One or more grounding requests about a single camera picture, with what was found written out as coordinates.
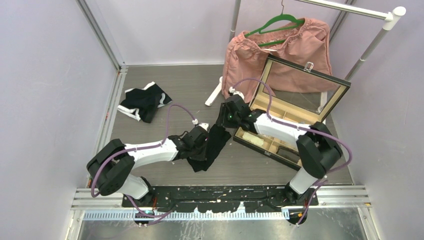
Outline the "plain black underwear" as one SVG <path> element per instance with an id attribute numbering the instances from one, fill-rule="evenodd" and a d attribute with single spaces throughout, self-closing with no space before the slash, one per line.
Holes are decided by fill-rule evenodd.
<path id="1" fill-rule="evenodd" d="M 205 160 L 199 161 L 191 158 L 187 159 L 187 162 L 190 164 L 193 171 L 195 173 L 207 171 L 231 137 L 232 135 L 224 127 L 214 124 L 209 131 L 209 138 L 204 155 Z"/>

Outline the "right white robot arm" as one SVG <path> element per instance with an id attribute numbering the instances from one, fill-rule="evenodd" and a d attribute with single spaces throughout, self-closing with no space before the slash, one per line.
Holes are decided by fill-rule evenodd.
<path id="1" fill-rule="evenodd" d="M 297 151 L 302 166 L 282 192 L 285 200 L 293 205 L 300 204 L 306 192 L 343 156 L 336 137 L 322 122 L 301 124 L 273 116 L 269 110 L 251 109 L 239 94 L 221 103 L 216 124 L 271 136 Z"/>

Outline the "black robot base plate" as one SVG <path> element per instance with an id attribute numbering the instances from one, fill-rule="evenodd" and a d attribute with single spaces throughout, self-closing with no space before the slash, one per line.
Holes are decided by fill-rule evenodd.
<path id="1" fill-rule="evenodd" d="M 234 213 L 244 207 L 247 213 L 273 213 L 286 206 L 302 209 L 308 203 L 318 205 L 313 192 L 310 188 L 294 202 L 284 196 L 284 187 L 278 185 L 154 186 L 144 200 L 135 203 L 139 208 L 155 208 L 160 212 Z"/>

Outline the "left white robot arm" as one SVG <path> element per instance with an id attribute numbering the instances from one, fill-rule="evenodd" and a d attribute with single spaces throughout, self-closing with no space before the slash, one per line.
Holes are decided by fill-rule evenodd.
<path id="1" fill-rule="evenodd" d="M 92 196 L 121 193 L 132 197 L 140 206 L 149 206 L 153 189 L 144 177 L 131 174 L 141 166 L 187 158 L 200 159 L 206 150 L 209 124 L 201 123 L 181 135 L 170 135 L 165 141 L 124 144 L 111 140 L 86 165 L 92 177 Z"/>

